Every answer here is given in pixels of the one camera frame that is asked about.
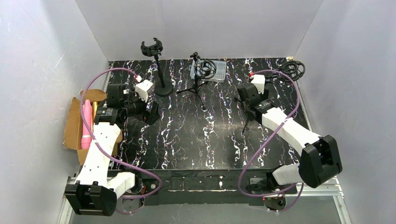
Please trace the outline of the black round-base microphone stand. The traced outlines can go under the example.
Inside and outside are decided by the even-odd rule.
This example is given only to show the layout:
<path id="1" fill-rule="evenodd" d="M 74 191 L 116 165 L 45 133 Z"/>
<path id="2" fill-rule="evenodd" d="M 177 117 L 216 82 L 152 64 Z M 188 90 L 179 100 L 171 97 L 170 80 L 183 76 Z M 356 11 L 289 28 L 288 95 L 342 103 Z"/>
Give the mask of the black round-base microphone stand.
<path id="1" fill-rule="evenodd" d="M 160 40 L 156 37 L 153 38 L 155 44 L 146 46 L 145 42 L 141 43 L 141 52 L 144 56 L 153 57 L 156 65 L 157 65 L 157 74 L 159 78 L 159 82 L 155 84 L 155 93 L 160 97 L 166 97 L 170 95 L 174 90 L 174 85 L 164 79 L 164 74 L 160 66 L 159 56 L 162 54 L 163 51 L 163 44 Z"/>

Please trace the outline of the pink microphone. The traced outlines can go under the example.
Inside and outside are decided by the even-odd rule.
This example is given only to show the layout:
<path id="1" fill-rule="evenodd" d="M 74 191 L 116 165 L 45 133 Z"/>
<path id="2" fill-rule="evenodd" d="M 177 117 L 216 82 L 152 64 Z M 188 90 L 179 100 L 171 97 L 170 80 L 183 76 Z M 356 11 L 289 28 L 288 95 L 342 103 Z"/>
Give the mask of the pink microphone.
<path id="1" fill-rule="evenodd" d="M 92 106 L 90 100 L 85 100 L 83 103 L 83 115 L 82 118 L 85 119 L 86 124 L 83 122 L 82 126 L 82 139 L 81 139 L 81 149 L 89 149 L 92 137 L 90 135 L 91 125 L 92 125 Z"/>

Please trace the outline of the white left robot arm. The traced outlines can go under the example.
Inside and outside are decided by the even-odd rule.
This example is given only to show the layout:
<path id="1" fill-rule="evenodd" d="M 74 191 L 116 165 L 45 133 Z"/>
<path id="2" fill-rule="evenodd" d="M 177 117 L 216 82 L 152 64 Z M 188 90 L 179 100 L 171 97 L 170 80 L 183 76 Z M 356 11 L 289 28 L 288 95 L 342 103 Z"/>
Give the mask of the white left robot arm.
<path id="1" fill-rule="evenodd" d="M 140 199 L 150 195 L 141 186 L 130 165 L 129 171 L 108 178 L 115 161 L 113 150 L 120 142 L 121 126 L 130 118 L 148 125 L 159 119 L 158 103 L 147 109 L 154 84 L 143 80 L 130 87 L 111 84 L 107 91 L 85 88 L 81 100 L 73 98 L 64 131 L 64 146 L 76 150 L 81 170 L 73 183 L 65 187 L 65 196 L 77 215 L 111 216 L 122 199 Z"/>

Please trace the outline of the brown cardboard box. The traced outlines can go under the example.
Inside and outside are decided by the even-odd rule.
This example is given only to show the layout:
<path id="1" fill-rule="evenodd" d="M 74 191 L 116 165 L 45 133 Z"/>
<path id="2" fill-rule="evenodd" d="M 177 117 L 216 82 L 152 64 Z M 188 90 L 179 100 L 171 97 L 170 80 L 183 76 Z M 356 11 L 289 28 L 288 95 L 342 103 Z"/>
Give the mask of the brown cardboard box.
<path id="1" fill-rule="evenodd" d="M 85 99 L 88 99 L 91 102 L 101 102 L 106 99 L 106 93 L 99 89 L 89 89 L 84 96 L 84 100 Z M 108 127 L 106 126 L 107 129 L 111 128 L 111 130 L 113 129 L 115 130 L 115 128 L 117 127 L 120 130 L 120 128 L 116 124 L 110 125 L 109 123 L 106 123 L 106 125 L 108 126 Z M 63 143 L 65 148 L 76 150 L 80 165 L 84 164 L 89 151 L 89 149 L 81 148 L 83 126 L 85 125 L 83 124 L 81 118 L 80 100 L 77 99 L 76 97 L 73 97 L 65 124 Z M 112 149 L 111 156 L 117 155 L 118 144 L 122 140 L 122 131 L 120 130 L 118 133 L 119 133 L 118 137 L 113 141 L 114 146 Z M 106 151 L 106 153 L 110 155 L 110 150 L 105 149 L 104 143 L 102 144 L 102 142 L 100 142 L 99 145 L 102 147 L 103 150 Z"/>

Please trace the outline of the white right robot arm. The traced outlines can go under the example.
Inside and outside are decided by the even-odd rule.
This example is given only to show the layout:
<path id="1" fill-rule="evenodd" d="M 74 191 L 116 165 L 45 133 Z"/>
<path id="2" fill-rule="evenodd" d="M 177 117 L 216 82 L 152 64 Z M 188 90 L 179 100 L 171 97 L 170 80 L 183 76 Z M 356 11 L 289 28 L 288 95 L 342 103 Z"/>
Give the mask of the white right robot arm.
<path id="1" fill-rule="evenodd" d="M 267 172 L 260 186 L 276 189 L 301 182 L 316 188 L 342 172 L 338 144 L 332 136 L 320 136 L 289 118 L 268 98 L 268 90 L 260 93 L 254 84 L 244 84 L 237 92 L 247 119 L 272 130 L 300 155 L 299 163 Z"/>

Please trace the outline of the black tripod microphone stand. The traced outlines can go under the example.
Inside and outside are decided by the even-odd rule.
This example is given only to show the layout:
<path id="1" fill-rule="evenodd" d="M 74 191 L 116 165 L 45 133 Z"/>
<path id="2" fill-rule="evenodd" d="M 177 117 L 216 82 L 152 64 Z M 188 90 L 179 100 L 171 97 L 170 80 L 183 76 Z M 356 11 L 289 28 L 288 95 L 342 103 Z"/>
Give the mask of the black tripod microphone stand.
<path id="1" fill-rule="evenodd" d="M 204 85 L 209 83 L 209 79 L 215 76 L 217 72 L 217 66 L 213 60 L 210 60 L 208 58 L 201 58 L 198 52 L 192 53 L 190 55 L 190 58 L 193 58 L 194 61 L 194 65 L 192 67 L 192 70 L 194 72 L 194 85 L 191 88 L 177 91 L 176 94 L 180 94 L 186 91 L 195 94 L 202 104 L 202 109 L 205 110 L 206 106 L 200 96 L 199 91 Z"/>
<path id="2" fill-rule="evenodd" d="M 291 60 L 291 61 L 288 61 L 288 62 L 282 64 L 280 66 L 280 68 L 278 69 L 278 71 L 287 75 L 293 81 L 297 81 L 304 75 L 305 65 L 300 61 Z M 243 85 L 253 85 L 253 84 L 250 83 L 250 80 L 249 80 L 249 82 L 247 84 L 243 84 Z M 247 120 L 245 122 L 245 125 L 244 125 L 241 133 L 245 132 L 246 127 L 250 121 L 255 120 L 259 124 L 261 124 L 262 123 L 261 115 L 264 112 L 266 112 L 267 110 L 271 109 L 272 107 L 275 107 L 275 105 L 273 103 L 271 103 L 269 100 L 269 90 L 268 89 L 266 89 L 266 100 L 260 102 L 259 104 L 250 106 L 250 107 L 248 107 L 248 105 L 246 103 L 241 104 L 241 108 L 247 117 Z"/>

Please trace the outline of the gold microphone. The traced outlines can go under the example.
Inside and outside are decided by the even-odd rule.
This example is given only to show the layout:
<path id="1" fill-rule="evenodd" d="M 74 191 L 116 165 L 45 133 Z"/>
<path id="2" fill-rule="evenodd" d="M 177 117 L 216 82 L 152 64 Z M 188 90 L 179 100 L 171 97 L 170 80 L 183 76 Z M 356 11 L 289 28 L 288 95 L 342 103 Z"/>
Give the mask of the gold microphone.
<path id="1" fill-rule="evenodd" d="M 93 117 L 96 115 L 97 108 L 98 108 L 98 101 L 92 102 L 92 116 Z"/>

